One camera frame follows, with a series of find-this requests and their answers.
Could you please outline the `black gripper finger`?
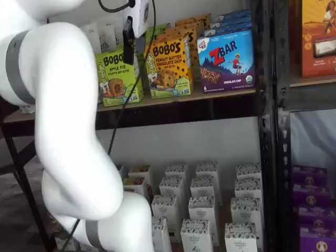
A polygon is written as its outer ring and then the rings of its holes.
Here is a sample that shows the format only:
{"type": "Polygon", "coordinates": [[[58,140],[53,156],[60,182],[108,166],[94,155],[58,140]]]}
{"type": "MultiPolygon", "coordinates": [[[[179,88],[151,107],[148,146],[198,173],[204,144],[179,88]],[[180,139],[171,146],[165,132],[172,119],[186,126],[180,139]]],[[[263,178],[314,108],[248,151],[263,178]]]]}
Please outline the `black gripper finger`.
{"type": "Polygon", "coordinates": [[[134,40],[133,19],[128,16],[123,27],[123,62],[128,65],[134,64],[134,40]]]}

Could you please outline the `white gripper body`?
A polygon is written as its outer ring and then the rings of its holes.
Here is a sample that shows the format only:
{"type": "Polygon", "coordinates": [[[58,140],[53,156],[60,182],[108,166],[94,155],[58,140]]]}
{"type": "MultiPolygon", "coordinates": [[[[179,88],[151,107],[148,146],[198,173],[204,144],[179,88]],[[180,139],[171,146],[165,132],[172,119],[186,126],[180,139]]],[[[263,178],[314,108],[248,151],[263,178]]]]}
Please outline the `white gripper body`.
{"type": "Polygon", "coordinates": [[[129,5],[123,12],[125,23],[127,17],[131,16],[133,19],[134,35],[135,37],[141,37],[146,32],[149,25],[149,1],[134,0],[127,1],[127,3],[129,5]]]}

